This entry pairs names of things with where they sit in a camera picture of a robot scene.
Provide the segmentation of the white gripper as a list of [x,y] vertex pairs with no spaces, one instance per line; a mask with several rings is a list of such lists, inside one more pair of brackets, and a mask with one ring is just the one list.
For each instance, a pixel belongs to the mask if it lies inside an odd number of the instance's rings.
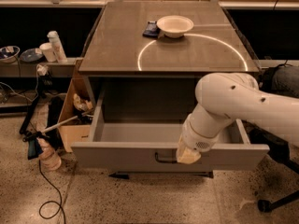
[[191,116],[188,116],[182,125],[181,136],[176,151],[177,162],[192,164],[201,159],[202,152],[208,152],[218,141],[219,136],[204,137],[198,134],[191,123]]

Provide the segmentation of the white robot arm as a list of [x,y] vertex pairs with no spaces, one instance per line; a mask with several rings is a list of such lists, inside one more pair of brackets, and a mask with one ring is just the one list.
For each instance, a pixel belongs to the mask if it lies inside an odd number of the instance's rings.
[[195,87],[197,105],[185,119],[178,141],[177,162],[192,164],[208,152],[220,132],[245,120],[299,146],[299,100],[259,90],[246,73],[210,73]]

